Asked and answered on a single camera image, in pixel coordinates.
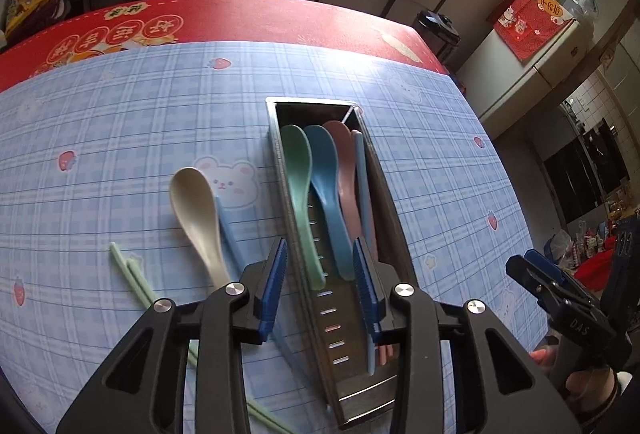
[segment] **green chopsticks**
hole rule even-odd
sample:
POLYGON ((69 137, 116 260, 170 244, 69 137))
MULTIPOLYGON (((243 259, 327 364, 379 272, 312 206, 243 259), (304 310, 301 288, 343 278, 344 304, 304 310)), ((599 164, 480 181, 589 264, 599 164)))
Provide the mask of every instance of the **green chopsticks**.
MULTIPOLYGON (((120 268, 120 271, 122 271, 124 278, 129 283, 130 288, 138 297, 140 303, 145 307, 145 309, 149 308, 151 304, 158 300, 158 296, 146 281, 145 276, 140 269, 140 263, 134 258, 125 259, 120 248, 115 242, 109 243, 109 251, 120 268)), ((197 366, 198 348, 195 347, 194 342, 191 342, 189 345, 188 360, 194 367, 197 366)), ((248 396, 246 397, 246 408, 247 412, 251 416, 272 430, 279 432, 280 434, 296 434, 296 432, 286 423, 248 396)))

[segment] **table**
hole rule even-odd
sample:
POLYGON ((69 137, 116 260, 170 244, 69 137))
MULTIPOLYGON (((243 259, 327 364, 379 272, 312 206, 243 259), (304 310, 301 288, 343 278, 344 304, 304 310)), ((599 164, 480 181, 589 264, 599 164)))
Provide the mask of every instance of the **table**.
POLYGON ((112 52, 237 41, 342 49, 447 72, 413 29, 358 11, 303 0, 145 0, 66 20, 0 54, 0 92, 112 52))
MULTIPOLYGON (((142 312, 110 260, 111 240, 140 258, 158 294, 180 304, 210 290, 172 215, 176 169, 214 160, 220 173, 251 186, 250 197, 224 203, 246 261, 265 258, 284 232, 268 96, 357 102, 420 287, 455 304, 481 298, 534 347, 545 316, 504 273, 506 258, 531 247, 509 179, 451 79, 403 61, 279 42, 142 46, 55 68, 0 94, 0 366, 49 433, 142 312)), ((312 370, 293 277, 278 323, 312 370)), ((273 342, 243 354, 247 394, 300 433, 337 431, 273 342)), ((453 432, 447 353, 444 363, 453 432)), ((185 432, 193 431, 193 400, 190 369, 185 432)), ((386 415, 362 429, 384 432, 388 422, 386 415)), ((253 421, 252 430, 267 432, 253 421)))

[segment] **metal utensil holder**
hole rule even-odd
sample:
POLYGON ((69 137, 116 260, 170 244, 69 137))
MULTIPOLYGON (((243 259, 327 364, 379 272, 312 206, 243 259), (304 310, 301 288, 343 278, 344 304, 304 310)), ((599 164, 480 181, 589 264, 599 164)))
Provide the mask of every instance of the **metal utensil holder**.
POLYGON ((281 127, 298 125, 304 128, 338 120, 343 121, 350 130, 362 132, 380 260, 392 264, 404 281, 417 286, 417 278, 382 166, 358 106, 350 101, 304 98, 270 97, 266 102, 289 242, 289 263, 300 288, 301 303, 310 325, 308 332, 326 399, 338 425, 348 428, 393 407, 398 358, 395 356, 385 366, 376 367, 372 376, 367 372, 367 334, 356 285, 338 276, 322 207, 313 190, 308 199, 308 217, 326 286, 319 292, 309 287, 287 182, 281 127))

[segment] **pink spoon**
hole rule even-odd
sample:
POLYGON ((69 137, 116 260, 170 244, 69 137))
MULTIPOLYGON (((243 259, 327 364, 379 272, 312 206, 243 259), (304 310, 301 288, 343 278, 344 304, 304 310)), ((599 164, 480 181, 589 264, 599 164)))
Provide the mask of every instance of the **pink spoon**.
POLYGON ((353 244, 353 241, 362 235, 360 212, 356 202, 356 148, 351 139, 351 131, 344 123, 328 121, 322 126, 331 134, 338 151, 338 196, 349 239, 353 244))

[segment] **blue gripper pad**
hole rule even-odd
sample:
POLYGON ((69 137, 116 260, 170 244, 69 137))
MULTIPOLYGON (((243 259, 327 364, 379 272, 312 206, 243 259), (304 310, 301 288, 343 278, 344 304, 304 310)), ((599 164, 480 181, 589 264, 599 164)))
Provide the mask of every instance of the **blue gripper pad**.
POLYGON ((547 277, 555 280, 560 286, 564 284, 565 279, 562 270, 537 250, 533 248, 527 250, 527 253, 524 254, 524 258, 542 271, 542 273, 547 277))
POLYGON ((275 255, 273 255, 273 263, 271 271, 264 285, 262 295, 255 295, 254 315, 260 319, 258 326, 258 334, 263 342, 273 330, 273 324, 276 320, 276 312, 278 311, 278 303, 280 302, 280 293, 282 292, 282 284, 284 283, 284 274, 287 270, 287 241, 280 239, 275 255))
POLYGON ((353 241, 353 270, 367 333, 371 335, 373 342, 378 342, 380 341, 380 302, 374 290, 360 239, 353 241))

